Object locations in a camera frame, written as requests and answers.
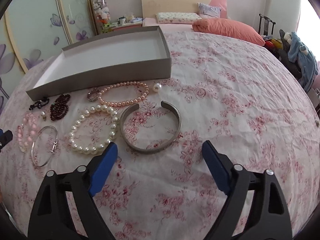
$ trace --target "white pillow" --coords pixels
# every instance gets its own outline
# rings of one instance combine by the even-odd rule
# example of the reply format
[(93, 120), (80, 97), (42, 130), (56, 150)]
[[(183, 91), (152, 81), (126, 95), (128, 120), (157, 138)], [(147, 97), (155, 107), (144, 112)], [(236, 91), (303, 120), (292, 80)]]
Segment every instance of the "white pillow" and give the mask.
[(194, 21), (201, 19), (196, 13), (157, 13), (156, 16), (159, 24), (193, 24)]
[(198, 3), (199, 16), (202, 19), (206, 18), (220, 18), (221, 8), (213, 7), (204, 3)]

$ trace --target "sliding wardrobe door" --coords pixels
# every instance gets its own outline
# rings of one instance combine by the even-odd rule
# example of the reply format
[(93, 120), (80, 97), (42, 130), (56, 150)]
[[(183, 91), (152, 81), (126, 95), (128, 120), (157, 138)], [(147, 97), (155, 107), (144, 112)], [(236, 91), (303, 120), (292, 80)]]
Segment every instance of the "sliding wardrobe door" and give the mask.
[(4, 18), (0, 20), (0, 114), (24, 72), (11, 47)]
[(57, 55), (68, 46), (56, 0), (13, 0), (6, 21), (27, 69)]
[(88, 0), (60, 0), (72, 42), (95, 35)]

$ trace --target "pink bed sheet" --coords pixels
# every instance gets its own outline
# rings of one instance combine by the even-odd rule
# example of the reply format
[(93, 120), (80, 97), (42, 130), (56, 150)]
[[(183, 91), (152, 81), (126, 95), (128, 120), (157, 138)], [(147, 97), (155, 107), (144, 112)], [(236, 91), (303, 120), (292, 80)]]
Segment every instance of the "pink bed sheet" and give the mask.
[[(156, 147), (176, 129), (172, 113), (161, 100), (174, 104), (182, 117), (181, 132), (167, 149), (153, 155), (130, 150), (121, 137), (118, 160), (95, 204), (116, 239), (203, 239), (216, 220), (226, 196), (217, 189), (201, 155), (201, 145), (210, 140), (233, 163), (249, 171), (271, 168), (288, 203), (294, 234), (308, 219), (318, 200), (319, 118), (311, 101), (289, 71), (265, 48), (249, 42), (196, 32), (164, 34), (172, 57), (171, 78), (145, 81), (163, 85), (150, 91), (140, 109), (125, 122), (127, 138), (138, 147)], [(87, 165), (92, 156), (71, 150), (71, 124), (93, 104), (86, 99), (90, 89), (71, 92), (69, 111), (62, 119), (43, 121), (50, 104), (33, 113), (40, 127), (53, 125), (59, 141), (53, 159), (42, 168), (32, 164), (30, 152), (19, 150), (17, 126), (31, 99), (26, 89), (47, 62), (33, 67), (23, 77), (0, 115), (0, 127), (14, 138), (0, 154), (0, 185), (4, 203), (26, 233), (36, 193), (48, 170), (58, 174)], [(110, 101), (135, 98), (140, 87), (119, 87), (103, 97)], [(119, 114), (123, 108), (116, 109)], [(83, 144), (103, 141), (110, 131), (110, 117), (103, 112), (88, 118), (79, 130)], [(41, 141), (36, 150), (43, 162), (54, 136)], [(249, 195), (236, 228), (244, 228), (249, 214)], [(84, 234), (72, 197), (70, 211), (78, 232)]]
[(160, 26), (163, 32), (194, 32), (191, 24), (158, 24), (155, 18), (145, 18), (142, 26)]

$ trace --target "gray cardboard box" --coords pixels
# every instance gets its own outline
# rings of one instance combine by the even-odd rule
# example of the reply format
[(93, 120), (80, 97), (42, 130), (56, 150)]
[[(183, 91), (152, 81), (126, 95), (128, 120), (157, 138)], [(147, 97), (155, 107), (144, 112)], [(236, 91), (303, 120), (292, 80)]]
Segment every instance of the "gray cardboard box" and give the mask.
[(62, 49), (30, 84), (33, 101), (123, 81), (171, 77), (171, 58), (159, 26), (95, 36)]

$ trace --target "chair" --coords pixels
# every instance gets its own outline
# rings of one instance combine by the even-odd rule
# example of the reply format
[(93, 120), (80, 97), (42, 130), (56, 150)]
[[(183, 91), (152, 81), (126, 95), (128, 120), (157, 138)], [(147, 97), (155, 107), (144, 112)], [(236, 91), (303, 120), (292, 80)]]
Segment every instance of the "chair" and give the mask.
[(268, 31), (269, 31), (269, 23), (272, 22), (272, 31), (271, 31), (271, 35), (273, 35), (273, 28), (275, 27), (276, 23), (274, 21), (272, 21), (271, 19), (269, 19), (266, 16), (263, 16), (261, 13), (259, 13), (260, 16), (260, 23), (259, 23), (259, 31), (258, 33), (260, 34), (260, 30), (261, 30), (261, 20), (262, 18), (264, 18), (264, 30), (263, 30), (263, 35), (268, 36)]

